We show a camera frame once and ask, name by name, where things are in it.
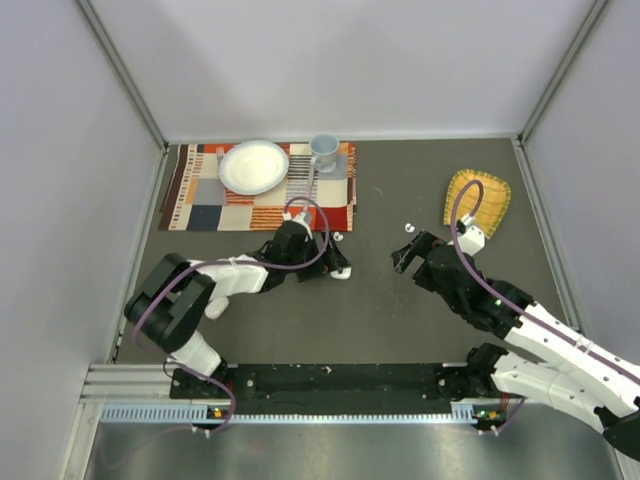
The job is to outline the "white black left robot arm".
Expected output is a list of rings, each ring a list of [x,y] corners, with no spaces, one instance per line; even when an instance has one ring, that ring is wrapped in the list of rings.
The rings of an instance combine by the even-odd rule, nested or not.
[[[266,293],[288,274],[305,282],[324,275],[351,276],[351,264],[331,234],[317,241],[302,220],[286,220],[258,250],[221,261],[188,260],[169,253],[124,306],[124,317],[155,347],[192,372],[205,396],[226,387],[225,361],[198,331],[203,317],[215,320],[237,294]]]

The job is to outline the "white earbud charging case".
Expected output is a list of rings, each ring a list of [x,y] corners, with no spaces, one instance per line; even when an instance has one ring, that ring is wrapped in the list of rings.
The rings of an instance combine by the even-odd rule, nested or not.
[[[351,277],[352,269],[350,267],[338,269],[330,273],[331,277],[336,280],[348,280]]]

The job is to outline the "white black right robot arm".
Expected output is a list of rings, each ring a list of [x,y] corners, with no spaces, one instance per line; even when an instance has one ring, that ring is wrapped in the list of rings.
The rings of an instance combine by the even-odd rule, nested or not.
[[[399,273],[421,258],[413,275],[416,285],[438,294],[474,328],[511,345],[511,350],[480,349],[494,358],[467,370],[474,393],[487,396],[497,389],[543,403],[582,421],[613,448],[638,459],[638,365],[571,329],[515,285],[485,277],[456,242],[422,231],[391,258]],[[516,349],[536,359],[526,360]]]

